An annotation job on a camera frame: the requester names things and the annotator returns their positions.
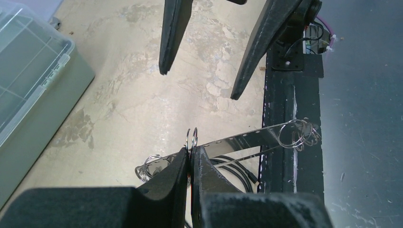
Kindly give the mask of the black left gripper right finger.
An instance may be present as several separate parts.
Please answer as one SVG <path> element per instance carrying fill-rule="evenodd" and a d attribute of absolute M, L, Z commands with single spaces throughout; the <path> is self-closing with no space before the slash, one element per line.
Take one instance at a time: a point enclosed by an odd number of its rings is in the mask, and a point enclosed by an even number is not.
<path fill-rule="evenodd" d="M 324 203 L 308 193 L 244 193 L 210 162 L 204 147 L 190 155 L 195 228 L 331 228 Z"/>

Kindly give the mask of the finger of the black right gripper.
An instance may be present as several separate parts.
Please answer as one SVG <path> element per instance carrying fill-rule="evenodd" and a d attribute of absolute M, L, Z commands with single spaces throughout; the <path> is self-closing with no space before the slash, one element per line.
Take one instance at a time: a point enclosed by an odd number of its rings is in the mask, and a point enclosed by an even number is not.
<path fill-rule="evenodd" d="M 230 98 L 238 100 L 261 58 L 285 30 L 287 21 L 301 4 L 300 0 L 268 0 L 248 40 Z"/>
<path fill-rule="evenodd" d="M 192 13 L 192 0 L 165 0 L 159 54 L 160 74 L 170 71 Z"/>

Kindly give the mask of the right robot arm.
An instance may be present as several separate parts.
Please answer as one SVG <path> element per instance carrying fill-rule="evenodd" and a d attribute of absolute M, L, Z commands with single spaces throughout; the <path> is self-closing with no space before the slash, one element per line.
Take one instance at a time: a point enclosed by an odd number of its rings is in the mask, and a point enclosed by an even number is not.
<path fill-rule="evenodd" d="M 192 13 L 191 0 L 166 0 L 164 2 L 162 35 L 159 54 L 160 74 L 166 75 L 174 62 L 184 32 Z M 231 99 L 238 100 L 249 83 L 253 72 L 265 53 L 279 47 L 275 68 L 280 71 L 302 71 L 304 65 L 296 63 L 302 52 L 298 49 L 303 31 L 321 9 L 319 0 L 268 0 L 251 32 L 248 44 L 236 75 Z"/>

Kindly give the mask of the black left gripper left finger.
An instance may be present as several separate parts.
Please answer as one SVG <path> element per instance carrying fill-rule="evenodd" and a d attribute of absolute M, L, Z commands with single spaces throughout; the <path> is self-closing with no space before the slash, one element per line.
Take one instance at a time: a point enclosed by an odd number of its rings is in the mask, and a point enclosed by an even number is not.
<path fill-rule="evenodd" d="M 3 228 L 183 228 L 189 155 L 140 187 L 34 188 L 0 220 Z"/>

